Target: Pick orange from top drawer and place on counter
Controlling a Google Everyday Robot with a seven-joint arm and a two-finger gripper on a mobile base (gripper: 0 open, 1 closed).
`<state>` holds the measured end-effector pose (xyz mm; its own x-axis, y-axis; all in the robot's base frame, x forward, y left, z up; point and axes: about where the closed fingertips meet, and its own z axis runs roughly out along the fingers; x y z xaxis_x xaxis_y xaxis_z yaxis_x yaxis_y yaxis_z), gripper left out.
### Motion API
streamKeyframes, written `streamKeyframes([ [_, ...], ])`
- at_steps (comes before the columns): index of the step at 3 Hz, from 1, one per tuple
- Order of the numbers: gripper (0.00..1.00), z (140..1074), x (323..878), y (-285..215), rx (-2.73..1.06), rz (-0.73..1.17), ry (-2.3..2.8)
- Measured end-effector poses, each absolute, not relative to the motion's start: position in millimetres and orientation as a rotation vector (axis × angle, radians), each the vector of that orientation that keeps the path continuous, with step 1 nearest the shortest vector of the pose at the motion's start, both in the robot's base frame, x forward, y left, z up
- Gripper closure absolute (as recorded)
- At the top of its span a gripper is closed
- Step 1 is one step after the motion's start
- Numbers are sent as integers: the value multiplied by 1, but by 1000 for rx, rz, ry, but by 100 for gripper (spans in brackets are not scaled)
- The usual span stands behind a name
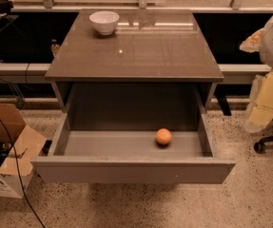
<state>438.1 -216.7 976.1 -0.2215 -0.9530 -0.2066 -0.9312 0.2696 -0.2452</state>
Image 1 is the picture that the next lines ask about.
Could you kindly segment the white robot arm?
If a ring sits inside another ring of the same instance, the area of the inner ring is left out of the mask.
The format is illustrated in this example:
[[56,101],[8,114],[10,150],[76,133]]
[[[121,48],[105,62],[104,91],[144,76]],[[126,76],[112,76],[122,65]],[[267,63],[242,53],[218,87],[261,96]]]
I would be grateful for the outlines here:
[[256,133],[273,120],[273,15],[263,28],[242,42],[240,50],[258,51],[261,62],[271,67],[265,76],[255,77],[245,112],[244,130]]

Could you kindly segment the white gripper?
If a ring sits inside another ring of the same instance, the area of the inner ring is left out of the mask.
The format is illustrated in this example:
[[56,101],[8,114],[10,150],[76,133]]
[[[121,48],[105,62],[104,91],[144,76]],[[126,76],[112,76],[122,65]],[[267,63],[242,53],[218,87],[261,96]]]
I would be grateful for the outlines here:
[[[240,44],[240,50],[248,53],[260,50],[263,29],[260,28]],[[273,120],[273,71],[263,77],[260,93],[255,105],[249,105],[245,112],[244,130],[257,133],[264,130]]]

